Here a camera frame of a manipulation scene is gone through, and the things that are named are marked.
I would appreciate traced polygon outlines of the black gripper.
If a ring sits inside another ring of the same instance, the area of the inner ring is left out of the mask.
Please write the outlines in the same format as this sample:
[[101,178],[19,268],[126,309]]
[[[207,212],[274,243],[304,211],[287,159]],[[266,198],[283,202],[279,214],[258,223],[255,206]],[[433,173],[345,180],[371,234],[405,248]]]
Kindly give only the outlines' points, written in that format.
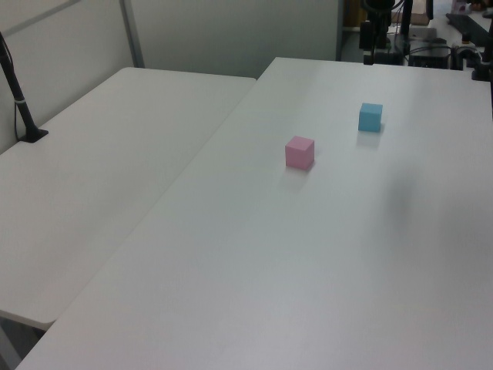
[[360,26],[360,49],[363,51],[363,63],[374,63],[374,48],[387,48],[388,18],[394,7],[394,0],[364,0],[367,20]]

